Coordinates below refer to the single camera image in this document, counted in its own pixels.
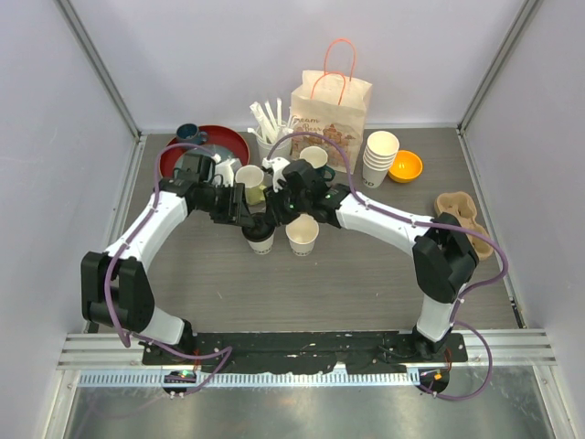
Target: yellow bowl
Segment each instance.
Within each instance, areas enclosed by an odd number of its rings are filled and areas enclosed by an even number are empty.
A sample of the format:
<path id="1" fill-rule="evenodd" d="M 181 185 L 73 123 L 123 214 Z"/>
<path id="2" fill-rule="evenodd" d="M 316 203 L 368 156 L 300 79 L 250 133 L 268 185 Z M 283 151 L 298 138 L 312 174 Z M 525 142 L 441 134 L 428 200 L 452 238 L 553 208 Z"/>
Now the yellow bowl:
<path id="1" fill-rule="evenodd" d="M 398 183 L 409 183 L 422 172 L 422 160 L 411 151 L 400 150 L 396 154 L 388 176 Z"/>

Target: white backdrop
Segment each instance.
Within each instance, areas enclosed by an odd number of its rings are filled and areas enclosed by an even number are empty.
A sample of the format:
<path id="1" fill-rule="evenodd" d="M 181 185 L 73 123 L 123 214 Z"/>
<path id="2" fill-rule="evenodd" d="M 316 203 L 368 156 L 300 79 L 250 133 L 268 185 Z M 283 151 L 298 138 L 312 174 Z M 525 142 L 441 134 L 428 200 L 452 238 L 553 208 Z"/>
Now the white backdrop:
<path id="1" fill-rule="evenodd" d="M 547 330 L 585 434 L 584 16 L 582 1 L 543 2 L 468 137 L 524 316 Z"/>
<path id="2" fill-rule="evenodd" d="M 522 0 L 73 0 L 143 130 L 241 128 L 287 102 L 338 37 L 374 84 L 369 123 L 458 123 Z M 347 70 L 340 45 L 333 70 Z"/>
<path id="3" fill-rule="evenodd" d="M 2 437 L 38 438 L 133 139 L 54 2 L 0 2 Z"/>

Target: brown paper bag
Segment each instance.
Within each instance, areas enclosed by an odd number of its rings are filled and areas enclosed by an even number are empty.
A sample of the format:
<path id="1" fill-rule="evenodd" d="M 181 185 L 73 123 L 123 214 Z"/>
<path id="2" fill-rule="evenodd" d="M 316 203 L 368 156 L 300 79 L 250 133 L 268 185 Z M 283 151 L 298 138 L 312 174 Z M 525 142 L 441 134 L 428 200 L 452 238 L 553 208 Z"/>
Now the brown paper bag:
<path id="1" fill-rule="evenodd" d="M 331 47 L 341 41 L 349 43 L 354 49 L 354 65 L 349 79 L 337 71 L 326 70 Z M 303 84 L 291 94 L 291 114 L 299 118 L 294 131 L 322 134 L 341 146 L 349 158 L 352 173 L 362 145 L 372 93 L 372 84 L 353 77 L 355 64 L 356 49 L 353 44 L 339 38 L 331 43 L 325 54 L 323 71 L 303 71 Z M 313 145 L 327 151 L 330 167 L 346 171 L 341 155 L 333 146 L 309 135 L 292 139 L 292 158 L 299 158 L 305 147 Z"/>

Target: yellow mug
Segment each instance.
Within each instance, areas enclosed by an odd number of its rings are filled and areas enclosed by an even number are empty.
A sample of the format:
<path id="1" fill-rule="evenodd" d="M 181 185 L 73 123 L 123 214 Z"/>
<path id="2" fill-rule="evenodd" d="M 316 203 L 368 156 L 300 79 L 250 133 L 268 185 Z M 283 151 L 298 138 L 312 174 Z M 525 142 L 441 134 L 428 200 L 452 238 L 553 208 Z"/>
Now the yellow mug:
<path id="1" fill-rule="evenodd" d="M 255 165 L 245 165 L 236 172 L 236 183 L 246 187 L 246 202 L 254 206 L 264 201 L 264 171 Z"/>

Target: robotic arm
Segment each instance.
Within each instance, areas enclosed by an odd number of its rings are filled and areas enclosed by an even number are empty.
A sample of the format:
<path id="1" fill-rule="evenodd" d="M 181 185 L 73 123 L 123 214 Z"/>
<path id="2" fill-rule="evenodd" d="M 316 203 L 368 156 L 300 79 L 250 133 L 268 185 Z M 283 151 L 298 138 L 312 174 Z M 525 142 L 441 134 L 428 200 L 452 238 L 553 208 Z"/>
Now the robotic arm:
<path id="1" fill-rule="evenodd" d="M 208 212 L 216 223 L 242 227 L 247 236 L 268 238 L 274 227 L 288 224 L 301 213 L 337 228 L 357 230 L 387 242 L 407 254 L 415 264 L 417 282 L 424 293 L 422 311 L 413 333 L 414 348 L 425 358 L 441 350 L 451 331 L 451 314 L 458 293 L 471 279 L 478 263 L 471 243 L 462 233 L 409 225 L 379 213 L 371 206 L 390 210 L 414 221 L 459 225 L 457 219 L 442 214 L 437 219 L 393 209 L 359 194 L 361 204 L 345 185 L 328 186 L 304 160 L 289 163 L 282 158 L 265 160 L 273 184 L 265 189 L 266 211 L 263 224 L 254 221 L 244 197 L 244 186 L 232 186 L 233 173 L 222 174 L 222 183 L 213 184 L 215 163 L 202 156 L 196 172 L 180 171 L 174 178 L 161 180 L 160 198 L 154 209 L 154 195 L 144 212 L 122 237 L 103 253 L 89 252 L 81 263 L 83 316 L 112 326 L 103 287 L 111 282 L 116 315 L 123 328 L 173 345 L 190 353 L 193 347 L 191 325 L 170 316 L 154 304 L 146 272 L 171 231 L 193 210 Z M 146 225 L 136 233 L 142 219 L 154 209 Z M 112 255 L 129 236 L 133 243 L 120 255 L 112 280 L 105 272 Z"/>

